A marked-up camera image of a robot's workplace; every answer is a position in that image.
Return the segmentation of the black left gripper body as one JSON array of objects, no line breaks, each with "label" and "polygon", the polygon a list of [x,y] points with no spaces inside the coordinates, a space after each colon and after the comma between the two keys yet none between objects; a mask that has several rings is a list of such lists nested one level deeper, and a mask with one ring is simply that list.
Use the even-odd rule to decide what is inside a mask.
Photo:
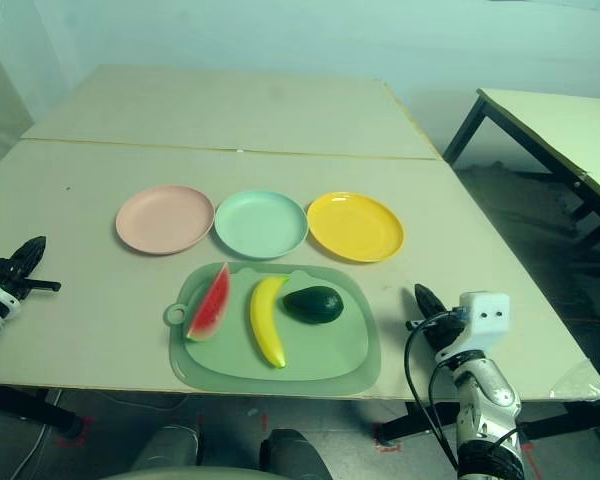
[{"label": "black left gripper body", "polygon": [[29,274],[28,260],[0,258],[0,287],[17,300],[24,300],[30,292],[30,288],[26,286]]}]

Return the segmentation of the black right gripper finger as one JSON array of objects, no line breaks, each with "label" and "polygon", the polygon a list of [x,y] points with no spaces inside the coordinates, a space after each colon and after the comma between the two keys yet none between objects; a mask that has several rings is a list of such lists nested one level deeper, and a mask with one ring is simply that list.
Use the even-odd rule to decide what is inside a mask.
[{"label": "black right gripper finger", "polygon": [[417,306],[425,320],[433,317],[445,318],[450,315],[450,311],[428,287],[417,283],[414,285],[414,294]]}]

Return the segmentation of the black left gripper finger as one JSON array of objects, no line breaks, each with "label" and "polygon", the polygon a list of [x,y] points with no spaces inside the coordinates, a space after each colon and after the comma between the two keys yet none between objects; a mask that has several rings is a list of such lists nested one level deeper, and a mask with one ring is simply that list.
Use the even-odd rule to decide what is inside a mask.
[{"label": "black left gripper finger", "polygon": [[26,241],[10,257],[16,274],[31,274],[41,261],[46,248],[46,237],[38,236]]},{"label": "black left gripper finger", "polygon": [[54,281],[24,279],[23,288],[26,290],[25,296],[27,296],[32,290],[58,292],[61,289],[61,283]]}]

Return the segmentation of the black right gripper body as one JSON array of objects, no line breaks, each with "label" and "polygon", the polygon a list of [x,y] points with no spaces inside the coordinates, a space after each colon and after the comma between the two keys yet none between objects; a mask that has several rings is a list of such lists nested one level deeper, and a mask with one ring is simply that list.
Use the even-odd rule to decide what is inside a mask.
[{"label": "black right gripper body", "polygon": [[424,327],[423,333],[433,352],[439,353],[449,347],[464,329],[464,321],[457,313],[443,312]]}]

